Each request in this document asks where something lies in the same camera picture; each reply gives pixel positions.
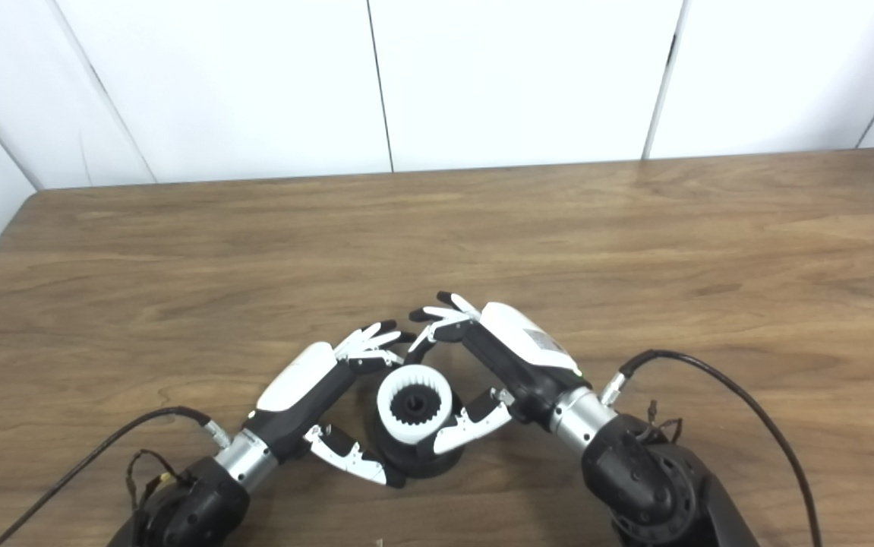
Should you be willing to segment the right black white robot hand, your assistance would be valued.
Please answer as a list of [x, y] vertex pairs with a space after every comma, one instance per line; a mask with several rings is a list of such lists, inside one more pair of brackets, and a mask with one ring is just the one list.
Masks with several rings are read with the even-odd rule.
[[443, 307], [422, 307], [409, 319], [426, 326], [406, 353], [417, 364], [437, 343], [461, 343], [502, 384], [454, 413], [418, 443], [422, 456], [443, 456], [482, 438], [510, 420], [537, 423], [582, 453], [595, 432], [573, 415], [573, 405], [593, 397], [578, 364], [544, 329], [503, 302], [477, 309], [461, 295], [440, 291]]

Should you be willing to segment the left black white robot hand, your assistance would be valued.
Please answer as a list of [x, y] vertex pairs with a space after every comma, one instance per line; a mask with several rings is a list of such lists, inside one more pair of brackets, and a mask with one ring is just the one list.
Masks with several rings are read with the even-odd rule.
[[392, 346], [414, 339], [415, 334], [399, 330], [395, 320], [383, 320], [354, 330], [336, 345], [325, 340], [312, 343], [264, 389], [243, 429], [263, 443], [274, 463], [314, 454], [369, 482], [405, 487], [405, 474], [321, 419], [358, 378], [402, 366], [403, 357]]

